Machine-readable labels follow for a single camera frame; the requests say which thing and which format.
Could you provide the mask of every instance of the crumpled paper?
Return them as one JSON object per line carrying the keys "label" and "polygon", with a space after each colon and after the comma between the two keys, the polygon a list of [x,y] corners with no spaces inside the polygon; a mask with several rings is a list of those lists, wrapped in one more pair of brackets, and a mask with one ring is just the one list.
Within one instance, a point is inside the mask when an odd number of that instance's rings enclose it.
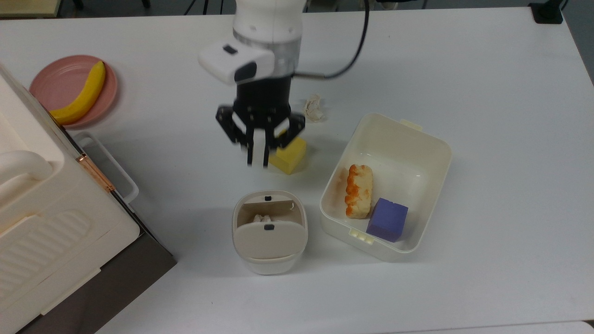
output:
{"label": "crumpled paper", "polygon": [[314,123],[320,122],[324,117],[324,113],[320,110],[320,99],[320,95],[313,94],[305,102],[305,106],[303,107],[305,117]]}
{"label": "crumpled paper", "polygon": [[256,215],[254,217],[254,221],[252,223],[269,222],[269,221],[271,221],[269,215],[264,215],[264,216]]}

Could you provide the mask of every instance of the black cable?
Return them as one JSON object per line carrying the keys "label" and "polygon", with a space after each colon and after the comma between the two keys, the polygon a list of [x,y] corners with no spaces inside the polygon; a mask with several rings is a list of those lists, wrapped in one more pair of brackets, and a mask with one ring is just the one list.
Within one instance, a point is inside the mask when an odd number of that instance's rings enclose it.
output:
{"label": "black cable", "polygon": [[357,58],[359,58],[361,49],[363,48],[363,43],[365,42],[365,35],[367,34],[367,25],[369,24],[369,0],[364,0],[364,3],[365,3],[365,21],[363,23],[363,32],[361,33],[361,40],[359,41],[359,46],[357,47],[357,52],[355,53],[355,56],[353,56],[353,59],[351,59],[350,63],[347,66],[345,66],[342,70],[340,70],[336,73],[321,74],[321,73],[298,73],[298,72],[295,72],[293,74],[294,77],[329,80],[329,79],[334,79],[336,77],[340,77],[346,71],[350,70],[351,67],[353,67],[353,65],[357,61]]}
{"label": "black cable", "polygon": [[189,7],[186,10],[186,12],[184,13],[184,15],[188,15],[188,12],[190,11],[190,9],[192,9],[192,6],[194,5],[195,2],[196,2],[196,0],[192,0],[192,3],[189,5]]}

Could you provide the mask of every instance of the copper hinge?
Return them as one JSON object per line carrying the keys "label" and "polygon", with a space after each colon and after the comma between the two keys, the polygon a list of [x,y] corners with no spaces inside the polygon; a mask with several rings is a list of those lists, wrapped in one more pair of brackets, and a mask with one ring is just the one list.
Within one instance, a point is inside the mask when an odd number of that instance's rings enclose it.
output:
{"label": "copper hinge", "polygon": [[84,168],[89,175],[99,184],[105,191],[110,193],[111,191],[115,190],[115,187],[109,179],[97,168],[97,166],[89,159],[89,157],[83,153],[80,157],[76,159],[78,163]]}

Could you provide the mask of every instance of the black button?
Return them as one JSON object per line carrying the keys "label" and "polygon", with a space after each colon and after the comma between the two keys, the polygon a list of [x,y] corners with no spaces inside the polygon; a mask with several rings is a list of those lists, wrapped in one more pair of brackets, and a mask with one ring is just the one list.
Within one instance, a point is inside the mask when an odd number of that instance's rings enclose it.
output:
{"label": "black button", "polygon": [[255,62],[250,62],[237,71],[235,71],[235,82],[251,79],[255,77],[256,70],[258,69],[258,65]]}
{"label": "black button", "polygon": [[228,54],[234,55],[237,53],[237,50],[231,47],[231,45],[227,44],[223,47],[223,50],[227,51]]}

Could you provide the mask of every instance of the banana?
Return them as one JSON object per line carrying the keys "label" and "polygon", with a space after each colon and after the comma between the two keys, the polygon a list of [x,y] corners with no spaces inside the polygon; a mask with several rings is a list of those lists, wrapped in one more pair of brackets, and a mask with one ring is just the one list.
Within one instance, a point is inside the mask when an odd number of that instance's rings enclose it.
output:
{"label": "banana", "polygon": [[62,125],[78,121],[95,104],[104,82],[105,65],[102,61],[99,61],[91,68],[83,90],[78,94],[77,98],[66,107],[52,110],[49,113]]}

